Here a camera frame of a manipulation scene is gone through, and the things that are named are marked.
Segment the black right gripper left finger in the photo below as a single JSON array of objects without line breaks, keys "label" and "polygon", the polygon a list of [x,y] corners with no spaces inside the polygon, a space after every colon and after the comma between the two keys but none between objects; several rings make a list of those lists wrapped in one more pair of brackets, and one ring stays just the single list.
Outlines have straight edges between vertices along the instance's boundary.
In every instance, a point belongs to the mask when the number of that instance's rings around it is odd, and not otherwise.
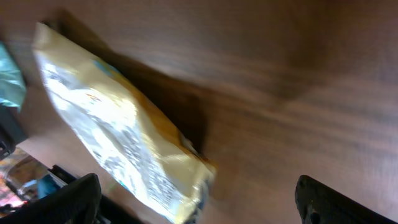
[{"label": "black right gripper left finger", "polygon": [[101,187],[98,176],[90,173],[57,192],[1,218],[1,224],[92,224],[100,200]]}]

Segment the yellow snack bag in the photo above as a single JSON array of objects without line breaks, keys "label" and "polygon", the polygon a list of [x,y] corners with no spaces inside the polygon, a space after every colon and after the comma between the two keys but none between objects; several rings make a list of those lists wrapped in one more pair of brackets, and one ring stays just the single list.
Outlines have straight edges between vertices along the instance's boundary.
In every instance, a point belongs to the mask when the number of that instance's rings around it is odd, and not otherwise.
[{"label": "yellow snack bag", "polygon": [[33,52],[55,111],[97,163],[172,223],[196,223],[215,178],[171,120],[114,67],[38,23]]}]

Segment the teal tissue pack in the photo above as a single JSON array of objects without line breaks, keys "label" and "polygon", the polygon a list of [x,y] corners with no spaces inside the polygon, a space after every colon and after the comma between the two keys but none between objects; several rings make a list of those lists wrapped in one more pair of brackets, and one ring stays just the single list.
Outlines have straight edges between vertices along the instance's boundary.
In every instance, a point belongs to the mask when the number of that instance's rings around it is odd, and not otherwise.
[{"label": "teal tissue pack", "polygon": [[21,110],[26,95],[22,72],[1,42],[1,104]]}]

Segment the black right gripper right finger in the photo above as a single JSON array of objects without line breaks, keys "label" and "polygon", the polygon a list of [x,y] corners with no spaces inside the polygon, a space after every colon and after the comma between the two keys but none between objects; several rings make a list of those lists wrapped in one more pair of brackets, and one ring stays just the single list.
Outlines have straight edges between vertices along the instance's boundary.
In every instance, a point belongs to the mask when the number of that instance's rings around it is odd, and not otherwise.
[{"label": "black right gripper right finger", "polygon": [[295,203],[302,224],[397,224],[308,175],[301,175]]}]

